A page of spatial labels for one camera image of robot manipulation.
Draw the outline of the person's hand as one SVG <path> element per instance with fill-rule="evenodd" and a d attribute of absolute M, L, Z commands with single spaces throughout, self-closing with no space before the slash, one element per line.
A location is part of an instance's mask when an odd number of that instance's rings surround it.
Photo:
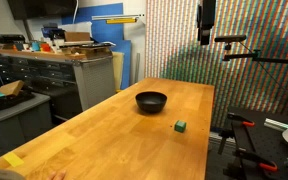
<path fill-rule="evenodd" d="M 53 172 L 47 177 L 47 180 L 64 180 L 65 177 L 66 177 L 65 171 Z"/>

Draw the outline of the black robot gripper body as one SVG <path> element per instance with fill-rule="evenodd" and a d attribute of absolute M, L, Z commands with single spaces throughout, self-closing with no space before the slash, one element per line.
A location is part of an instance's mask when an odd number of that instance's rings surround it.
<path fill-rule="evenodd" d="M 216 0 L 200 0 L 197 11 L 198 41 L 201 45 L 208 45 L 210 30 L 215 21 Z"/>

